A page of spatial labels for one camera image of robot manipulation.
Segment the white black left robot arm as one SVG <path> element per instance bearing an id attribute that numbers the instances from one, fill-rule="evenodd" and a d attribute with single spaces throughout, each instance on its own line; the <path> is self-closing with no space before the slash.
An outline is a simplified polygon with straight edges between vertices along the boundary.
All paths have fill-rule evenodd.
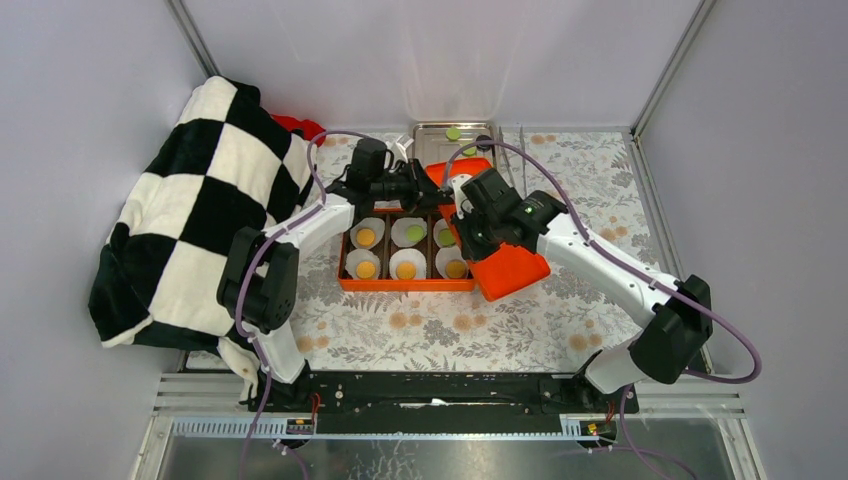
<path id="1" fill-rule="evenodd" d="M 237 232 L 222 274 L 217 301 L 253 346 L 272 386 L 272 398 L 288 411 L 309 401 L 310 385 L 300 377 L 307 361 L 298 351 L 289 323 L 297 297 L 299 264 L 317 247 L 374 216 L 378 204 L 395 202 L 407 214 L 429 214 L 454 203 L 450 186 L 456 164 L 472 147 L 493 147 L 490 137 L 458 144 L 438 178 L 416 158 L 362 135 L 343 173 L 320 187 L 317 203 L 269 229 Z"/>

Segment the stainless steel tray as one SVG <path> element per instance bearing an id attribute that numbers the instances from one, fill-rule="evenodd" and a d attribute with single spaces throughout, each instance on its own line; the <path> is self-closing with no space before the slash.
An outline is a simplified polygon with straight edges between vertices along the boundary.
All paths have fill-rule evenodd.
<path id="1" fill-rule="evenodd" d="M 445 138 L 445 130 L 457 127 L 462 135 L 458 141 Z M 495 138 L 496 128 L 483 122 L 431 122 L 420 123 L 412 130 L 412 154 L 423 166 L 446 162 L 462 145 L 475 142 L 479 135 Z"/>

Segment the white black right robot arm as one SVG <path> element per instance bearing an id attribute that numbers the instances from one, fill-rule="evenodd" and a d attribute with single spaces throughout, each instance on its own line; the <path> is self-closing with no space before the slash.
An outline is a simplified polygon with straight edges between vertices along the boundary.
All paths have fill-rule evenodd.
<path id="1" fill-rule="evenodd" d="M 493 167 L 456 172 L 464 150 L 449 158 L 441 179 L 454 199 L 450 222 L 463 257 L 478 266 L 505 246 L 540 256 L 589 282 L 640 327 L 584 363 L 573 386 L 577 405 L 597 412 L 626 385 L 647 379 L 671 385 L 686 374 L 713 333 L 710 309 L 698 298 L 707 284 L 696 277 L 682 282 L 591 233 L 563 188 L 556 196 L 534 191 L 522 197 Z"/>

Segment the orange cookie box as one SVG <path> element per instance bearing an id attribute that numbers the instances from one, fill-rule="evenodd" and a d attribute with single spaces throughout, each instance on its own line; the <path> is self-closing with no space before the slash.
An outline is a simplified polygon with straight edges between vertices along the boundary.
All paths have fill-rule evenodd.
<path id="1" fill-rule="evenodd" d="M 338 280 L 351 292 L 467 292 L 476 282 L 437 211 L 378 210 L 343 234 Z"/>

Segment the yellow cookie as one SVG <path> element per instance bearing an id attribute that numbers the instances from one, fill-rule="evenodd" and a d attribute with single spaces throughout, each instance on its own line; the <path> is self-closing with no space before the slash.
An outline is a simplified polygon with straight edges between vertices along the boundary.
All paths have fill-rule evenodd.
<path id="1" fill-rule="evenodd" d="M 467 266 L 463 261 L 450 260 L 445 264 L 445 275 L 450 279 L 462 279 L 467 276 Z"/>
<path id="2" fill-rule="evenodd" d="M 373 279 L 379 273 L 379 268 L 372 261 L 361 261 L 356 265 L 354 272 L 358 279 L 367 280 Z"/>
<path id="3" fill-rule="evenodd" d="M 396 265 L 395 275 L 399 280 L 415 279 L 418 267 L 411 261 L 403 261 Z"/>
<path id="4" fill-rule="evenodd" d="M 361 248 L 370 248 L 376 243 L 376 233 L 370 228 L 361 228 L 356 232 L 355 239 Z"/>

